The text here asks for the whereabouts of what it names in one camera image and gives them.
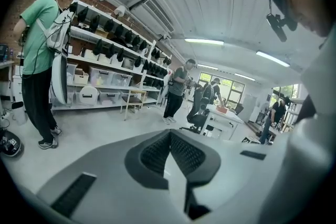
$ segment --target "red object on table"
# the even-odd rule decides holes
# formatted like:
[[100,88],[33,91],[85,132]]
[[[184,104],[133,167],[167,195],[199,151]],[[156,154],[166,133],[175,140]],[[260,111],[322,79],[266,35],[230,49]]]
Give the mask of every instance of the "red object on table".
[[225,108],[225,107],[223,107],[223,106],[217,106],[217,108],[216,108],[219,112],[222,112],[222,113],[226,113],[227,112],[227,109]]

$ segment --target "dark gray t-shirt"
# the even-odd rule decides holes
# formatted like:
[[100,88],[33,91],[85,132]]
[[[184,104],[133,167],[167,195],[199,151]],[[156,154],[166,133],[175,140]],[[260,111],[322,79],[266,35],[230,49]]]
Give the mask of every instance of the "dark gray t-shirt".
[[[184,67],[179,67],[175,70],[172,76],[173,76],[173,79],[176,79],[176,78],[186,79],[188,76],[188,71],[185,70]],[[178,95],[178,96],[182,96],[184,88],[185,88],[184,83],[179,83],[177,81],[174,81],[173,85],[169,86],[168,92]]]

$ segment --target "trash can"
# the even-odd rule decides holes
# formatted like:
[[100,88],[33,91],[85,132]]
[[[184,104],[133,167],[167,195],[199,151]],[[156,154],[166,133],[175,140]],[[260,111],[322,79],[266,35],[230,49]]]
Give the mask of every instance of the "trash can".
[[14,118],[18,125],[25,124],[27,122],[27,116],[23,107],[23,102],[15,102],[12,104],[12,110],[14,112]]

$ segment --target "black pants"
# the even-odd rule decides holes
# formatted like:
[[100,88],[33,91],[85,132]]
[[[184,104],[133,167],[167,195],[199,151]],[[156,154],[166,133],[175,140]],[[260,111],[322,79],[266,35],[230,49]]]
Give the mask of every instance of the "black pants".
[[176,94],[169,92],[167,105],[163,117],[164,118],[173,117],[177,112],[177,110],[179,110],[179,108],[181,107],[182,102],[183,102],[182,96],[178,96]]
[[44,141],[52,142],[50,129],[57,124],[49,108],[51,68],[38,74],[23,75],[22,96],[28,117]]

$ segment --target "fluorescent light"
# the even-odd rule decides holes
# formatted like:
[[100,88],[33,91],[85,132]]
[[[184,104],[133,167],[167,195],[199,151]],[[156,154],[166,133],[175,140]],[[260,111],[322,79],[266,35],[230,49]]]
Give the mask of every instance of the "fluorescent light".
[[247,77],[247,76],[238,74],[238,73],[235,73],[235,75],[236,75],[236,76],[239,76],[239,77],[242,77],[242,78],[244,78],[244,79],[249,79],[249,80],[251,80],[251,81],[255,81],[255,79],[253,79],[253,78],[250,78],[250,77]]
[[223,41],[218,40],[210,40],[210,39],[197,39],[197,38],[185,38],[187,42],[194,42],[194,43],[208,43],[208,44],[215,44],[215,45],[224,45]]
[[218,70],[217,67],[210,67],[210,66],[205,66],[205,65],[200,65],[200,64],[198,64],[198,66]]
[[267,59],[269,59],[269,60],[272,60],[272,61],[274,61],[274,62],[277,62],[277,63],[279,63],[280,65],[282,65],[282,66],[284,66],[284,67],[289,67],[290,66],[290,64],[288,64],[288,63],[286,63],[286,62],[283,62],[283,61],[281,61],[281,60],[279,60],[279,59],[277,59],[277,58],[275,58],[275,57],[273,57],[273,56],[271,56],[271,55],[268,55],[268,54],[266,54],[266,53],[264,53],[264,52],[262,52],[262,51],[257,51],[257,55],[259,55],[259,56],[262,56],[262,57],[265,57],[265,58],[267,58]]

